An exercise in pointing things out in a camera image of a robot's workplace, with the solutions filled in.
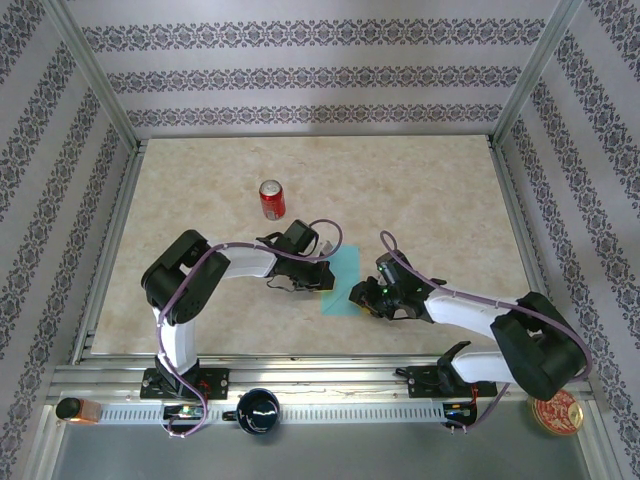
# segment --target small jar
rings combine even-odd
[[[99,403],[73,397],[60,400],[56,407],[56,416],[60,420],[84,425],[98,423],[101,412],[102,405]]]

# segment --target striped wall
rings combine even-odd
[[[74,0],[141,138],[490,133],[557,0]]]
[[[580,326],[624,478],[640,478],[640,15],[581,5],[503,154],[546,287]]]
[[[0,479],[68,362],[128,152],[42,6],[0,0]]]

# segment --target metal bracket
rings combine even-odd
[[[445,393],[440,388],[441,381],[436,365],[397,368],[396,375],[407,379],[409,398],[471,398],[471,385],[455,385],[453,393]],[[478,382],[478,397],[495,397],[498,394],[496,384]]]
[[[207,396],[209,400],[226,400],[229,393],[229,369],[228,368],[200,368],[198,390]],[[140,398],[144,400],[189,400],[195,399],[195,395],[178,397],[172,393],[172,388],[162,380],[155,368],[147,368],[142,377]]]

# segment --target gray floor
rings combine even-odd
[[[262,438],[225,425],[186,440],[169,439],[160,426],[70,426],[53,478],[584,480],[589,475],[577,437],[547,435],[523,403],[503,402],[466,436],[452,436],[439,424],[283,426]]]

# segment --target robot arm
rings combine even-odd
[[[394,253],[409,264],[402,252]],[[349,297],[373,316],[393,320],[397,311],[404,310],[403,318],[456,325],[496,341],[498,350],[470,351],[466,349],[470,342],[462,342],[445,354],[447,361],[439,362],[443,389],[479,381],[515,382],[529,395],[550,400],[586,364],[580,347],[562,332],[521,312],[497,308],[499,300],[517,304],[570,329],[539,293],[530,292],[520,299],[496,298],[496,307],[490,307],[436,290],[407,271],[390,253],[378,258],[376,264],[384,284],[369,277],[356,285]]]
[[[257,240],[271,251],[231,246],[209,255],[164,319],[160,335],[166,356],[156,356],[155,363],[164,388],[172,390],[175,396],[189,396],[189,393],[172,375],[169,364],[192,385],[198,383],[199,363],[193,319],[202,311],[220,280],[284,275],[297,291],[333,288],[335,278],[328,261],[292,260],[278,254],[301,255],[314,240],[315,250],[318,234],[313,228],[296,220],[284,234],[277,232]],[[147,301],[153,307],[156,322],[161,310],[186,278],[185,270],[192,268],[210,248],[202,235],[195,230],[187,230],[145,272],[141,283]]]

